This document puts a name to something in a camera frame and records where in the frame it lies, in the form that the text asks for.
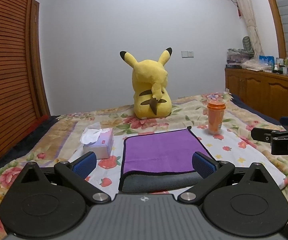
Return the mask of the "purple and grey towel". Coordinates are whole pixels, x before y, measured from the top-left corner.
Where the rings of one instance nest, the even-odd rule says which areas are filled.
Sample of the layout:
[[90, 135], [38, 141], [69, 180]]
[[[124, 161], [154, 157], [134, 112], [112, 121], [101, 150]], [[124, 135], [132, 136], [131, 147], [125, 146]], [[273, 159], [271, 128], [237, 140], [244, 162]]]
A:
[[128, 137], [124, 140], [119, 191], [151, 193], [195, 185], [202, 179], [192, 166], [195, 152], [213, 159], [190, 126]]

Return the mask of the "wooden sideboard cabinet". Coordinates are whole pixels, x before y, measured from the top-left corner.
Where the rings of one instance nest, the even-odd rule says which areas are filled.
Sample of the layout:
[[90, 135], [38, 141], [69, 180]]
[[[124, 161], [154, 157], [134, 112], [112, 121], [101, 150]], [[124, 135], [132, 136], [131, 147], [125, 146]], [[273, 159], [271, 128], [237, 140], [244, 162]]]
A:
[[252, 109], [275, 120], [288, 116], [288, 75], [225, 68], [230, 93]]

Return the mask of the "floral bed quilt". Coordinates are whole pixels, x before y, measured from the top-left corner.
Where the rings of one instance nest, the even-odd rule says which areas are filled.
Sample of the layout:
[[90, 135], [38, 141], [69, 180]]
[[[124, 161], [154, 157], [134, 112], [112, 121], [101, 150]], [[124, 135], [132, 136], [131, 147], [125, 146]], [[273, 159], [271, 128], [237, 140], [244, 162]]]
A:
[[[173, 101], [170, 116], [163, 119], [139, 120], [131, 105], [112, 109], [102, 109], [93, 112], [71, 113], [53, 116], [43, 122], [35, 131], [15, 145], [0, 160], [0, 203], [21, 169], [28, 161], [35, 161], [41, 166], [53, 166], [62, 158], [65, 143], [77, 124], [86, 127], [99, 122], [102, 127], [115, 127], [119, 131], [129, 132], [133, 129], [146, 129], [157, 125], [167, 125], [168, 131], [182, 129], [187, 126], [201, 126], [208, 134], [208, 101], [222, 101], [226, 105], [222, 127], [233, 132], [240, 139], [260, 151], [288, 179], [288, 156], [273, 156], [267, 143], [258, 142], [251, 138], [251, 130], [255, 127], [282, 129], [278, 120], [265, 116], [244, 104], [236, 95], [226, 92], [189, 96]], [[220, 139], [220, 134], [211, 134]], [[288, 184], [282, 189], [288, 200]], [[0, 239], [6, 233], [0, 221]]]

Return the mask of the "pink tissue box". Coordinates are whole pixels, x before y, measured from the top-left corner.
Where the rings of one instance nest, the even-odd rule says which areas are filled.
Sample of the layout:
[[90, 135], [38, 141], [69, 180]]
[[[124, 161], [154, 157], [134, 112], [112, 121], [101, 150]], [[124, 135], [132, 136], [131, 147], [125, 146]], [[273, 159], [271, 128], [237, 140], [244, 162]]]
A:
[[94, 152], [97, 159], [108, 159], [114, 143], [113, 129], [102, 128], [99, 122], [87, 126], [80, 138], [83, 153]]

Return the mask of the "orange lidded cup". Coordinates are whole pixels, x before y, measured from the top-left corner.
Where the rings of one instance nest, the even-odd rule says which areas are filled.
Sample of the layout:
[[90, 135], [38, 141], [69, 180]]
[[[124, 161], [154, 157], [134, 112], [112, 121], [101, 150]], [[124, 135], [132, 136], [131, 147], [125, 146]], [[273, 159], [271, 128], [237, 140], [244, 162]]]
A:
[[222, 101], [211, 101], [207, 103], [208, 130], [211, 134], [220, 134], [226, 105]]

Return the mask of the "blue package on cabinet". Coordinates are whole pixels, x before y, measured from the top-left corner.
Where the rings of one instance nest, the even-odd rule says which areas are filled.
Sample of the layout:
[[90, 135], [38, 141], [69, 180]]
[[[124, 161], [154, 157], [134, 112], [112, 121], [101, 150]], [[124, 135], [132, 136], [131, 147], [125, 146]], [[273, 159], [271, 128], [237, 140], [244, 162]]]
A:
[[259, 55], [259, 60], [261, 62], [264, 62], [268, 64], [269, 66], [275, 66], [275, 57], [274, 56], [264, 56], [264, 55]]

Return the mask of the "stack of folded fabrics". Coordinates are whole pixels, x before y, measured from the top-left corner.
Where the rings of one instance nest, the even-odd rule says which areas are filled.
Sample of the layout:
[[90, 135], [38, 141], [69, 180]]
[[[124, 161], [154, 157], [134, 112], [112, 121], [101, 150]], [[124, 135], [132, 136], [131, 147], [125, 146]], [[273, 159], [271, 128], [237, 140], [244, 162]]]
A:
[[244, 49], [228, 49], [226, 62], [230, 65], [240, 66], [242, 63], [252, 59], [254, 57], [254, 52], [244, 50]]

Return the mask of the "yellow Pikachu plush toy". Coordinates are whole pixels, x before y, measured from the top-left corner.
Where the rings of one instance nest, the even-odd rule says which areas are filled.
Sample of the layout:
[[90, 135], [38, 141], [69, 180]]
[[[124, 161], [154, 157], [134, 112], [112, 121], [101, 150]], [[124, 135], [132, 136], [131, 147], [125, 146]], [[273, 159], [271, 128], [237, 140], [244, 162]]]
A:
[[166, 90], [168, 72], [164, 66], [172, 52], [172, 48], [169, 47], [163, 51], [158, 61], [140, 62], [130, 53], [120, 52], [122, 60], [133, 69], [134, 112], [141, 120], [165, 118], [171, 113], [171, 99]]

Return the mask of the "wooden slatted wardrobe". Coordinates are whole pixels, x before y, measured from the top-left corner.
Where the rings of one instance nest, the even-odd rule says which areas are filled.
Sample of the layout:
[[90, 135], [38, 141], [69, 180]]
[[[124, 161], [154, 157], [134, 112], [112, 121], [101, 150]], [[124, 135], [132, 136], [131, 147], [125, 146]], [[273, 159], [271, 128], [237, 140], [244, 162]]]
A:
[[33, 0], [0, 0], [0, 159], [49, 111], [32, 65]]

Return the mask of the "cream curtain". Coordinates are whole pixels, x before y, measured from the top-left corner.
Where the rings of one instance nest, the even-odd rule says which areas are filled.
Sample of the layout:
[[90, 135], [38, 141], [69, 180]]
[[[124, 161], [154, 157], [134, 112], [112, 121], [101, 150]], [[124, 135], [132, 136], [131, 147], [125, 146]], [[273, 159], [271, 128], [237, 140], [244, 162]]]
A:
[[256, 56], [264, 55], [251, 0], [236, 0], [244, 18], [247, 33]]

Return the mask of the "white wall switch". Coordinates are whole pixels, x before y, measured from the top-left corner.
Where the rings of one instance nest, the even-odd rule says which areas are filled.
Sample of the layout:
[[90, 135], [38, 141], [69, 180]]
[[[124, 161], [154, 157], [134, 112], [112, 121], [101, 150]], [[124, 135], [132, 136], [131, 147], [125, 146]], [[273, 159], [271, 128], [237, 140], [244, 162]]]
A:
[[181, 57], [182, 58], [194, 58], [194, 52], [193, 51], [181, 51]]

